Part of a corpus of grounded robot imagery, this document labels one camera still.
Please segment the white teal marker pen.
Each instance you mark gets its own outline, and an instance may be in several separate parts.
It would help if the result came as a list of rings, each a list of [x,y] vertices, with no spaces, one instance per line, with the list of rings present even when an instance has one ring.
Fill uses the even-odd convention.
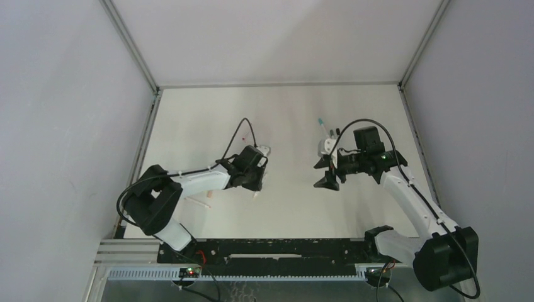
[[[322,131],[324,132],[324,135],[325,135],[326,137],[329,137],[329,132],[328,132],[328,130],[327,130],[327,128],[326,128],[326,126],[325,126],[325,124],[324,124],[322,118],[318,118],[318,122],[319,122],[319,125],[320,125]]]

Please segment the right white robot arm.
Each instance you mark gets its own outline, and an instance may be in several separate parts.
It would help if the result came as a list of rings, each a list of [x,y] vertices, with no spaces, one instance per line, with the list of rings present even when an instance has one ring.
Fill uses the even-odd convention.
[[[417,236],[401,235],[384,225],[365,232],[371,255],[390,257],[411,267],[428,291],[451,287],[472,279],[475,299],[480,294],[477,279],[479,238],[471,227],[460,227],[420,190],[406,159],[395,149],[387,150],[375,126],[353,132],[356,150],[339,147],[341,132],[318,143],[315,169],[325,169],[316,188],[339,191],[348,175],[366,174],[384,188],[412,223]]]

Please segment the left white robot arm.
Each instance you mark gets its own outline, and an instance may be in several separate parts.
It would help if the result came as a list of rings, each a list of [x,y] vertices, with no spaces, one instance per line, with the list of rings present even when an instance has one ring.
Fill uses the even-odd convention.
[[[260,192],[270,147],[246,146],[241,153],[216,160],[213,166],[196,171],[170,172],[150,166],[141,178],[118,198],[118,207],[144,235],[152,236],[180,252],[193,236],[174,218],[179,201],[207,191],[235,187]]]

